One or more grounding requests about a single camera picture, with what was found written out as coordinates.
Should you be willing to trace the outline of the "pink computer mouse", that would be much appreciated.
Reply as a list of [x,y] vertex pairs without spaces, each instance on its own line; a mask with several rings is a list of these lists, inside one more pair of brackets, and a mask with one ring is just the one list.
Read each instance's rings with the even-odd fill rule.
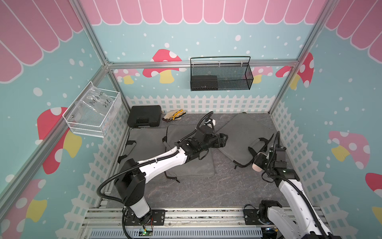
[[252,168],[257,172],[261,172],[265,169],[267,162],[267,155],[263,152],[260,152],[254,157]]

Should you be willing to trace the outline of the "grey laptop bag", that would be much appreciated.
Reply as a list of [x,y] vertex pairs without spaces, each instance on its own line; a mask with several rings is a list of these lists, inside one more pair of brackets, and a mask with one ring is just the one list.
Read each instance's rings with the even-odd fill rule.
[[[175,142],[184,136],[188,135],[195,129],[194,125],[170,125],[167,127],[166,137],[167,143],[174,146]],[[201,157],[204,159],[196,159],[165,171],[168,179],[176,179],[181,181],[183,179],[191,178],[207,178],[215,175],[212,151],[203,151]]]
[[166,135],[165,128],[134,128],[130,131],[128,141],[135,141],[125,147],[122,155],[127,157],[122,159],[118,171],[124,163],[133,158],[135,162],[146,160],[166,152],[166,147],[162,138]]
[[248,114],[240,113],[218,131],[228,135],[225,147],[219,149],[238,167],[247,167],[261,151],[267,151],[274,131],[257,122]]

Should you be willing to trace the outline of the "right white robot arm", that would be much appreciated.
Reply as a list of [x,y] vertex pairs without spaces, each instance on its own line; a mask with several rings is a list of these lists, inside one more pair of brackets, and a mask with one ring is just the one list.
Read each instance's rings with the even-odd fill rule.
[[268,147],[269,140],[254,156],[252,168],[262,172],[275,183],[286,198],[295,220],[285,212],[281,204],[275,200],[263,200],[258,208],[258,220],[262,224],[273,224],[285,239],[339,239],[323,223],[307,198],[300,178],[293,169],[287,168],[286,148],[281,145],[281,133],[272,136],[273,145]]

